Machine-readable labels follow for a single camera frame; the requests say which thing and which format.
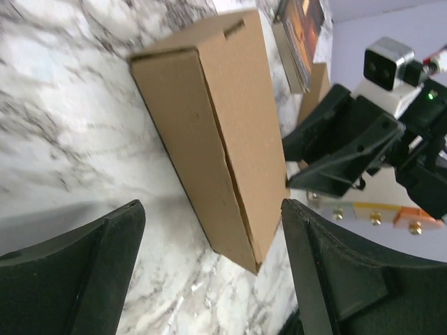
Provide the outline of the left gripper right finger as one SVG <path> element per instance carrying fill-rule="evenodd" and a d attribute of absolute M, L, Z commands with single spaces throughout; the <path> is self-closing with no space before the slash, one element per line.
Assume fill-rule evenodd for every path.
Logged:
<path fill-rule="evenodd" d="M 283 334 L 445 334 L 446 264 L 374 243 L 286 199 L 298 309 Z"/>

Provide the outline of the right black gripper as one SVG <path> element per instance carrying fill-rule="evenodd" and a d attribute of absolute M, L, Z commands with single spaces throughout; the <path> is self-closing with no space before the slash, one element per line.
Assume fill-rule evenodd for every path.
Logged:
<path fill-rule="evenodd" d="M 370 121 L 358 115 L 338 120 L 351 92 L 333 85 L 282 140 L 286 161 L 307 164 L 289 177 L 287 187 L 341 198 L 354 184 L 365 187 L 365 171 L 374 176 L 389 166 L 412 202 L 446 222 L 446 159 L 441 156 L 446 152 L 446 87 L 428 79 L 417 87 L 404 83 L 386 91 L 363 80 L 362 96 L 397 121 L 384 114 Z"/>

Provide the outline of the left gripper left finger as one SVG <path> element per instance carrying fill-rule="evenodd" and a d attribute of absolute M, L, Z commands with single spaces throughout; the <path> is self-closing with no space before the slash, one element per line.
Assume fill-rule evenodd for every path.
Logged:
<path fill-rule="evenodd" d="M 2 334 L 115 334 L 145 229 L 132 200 L 1 256 Z"/>

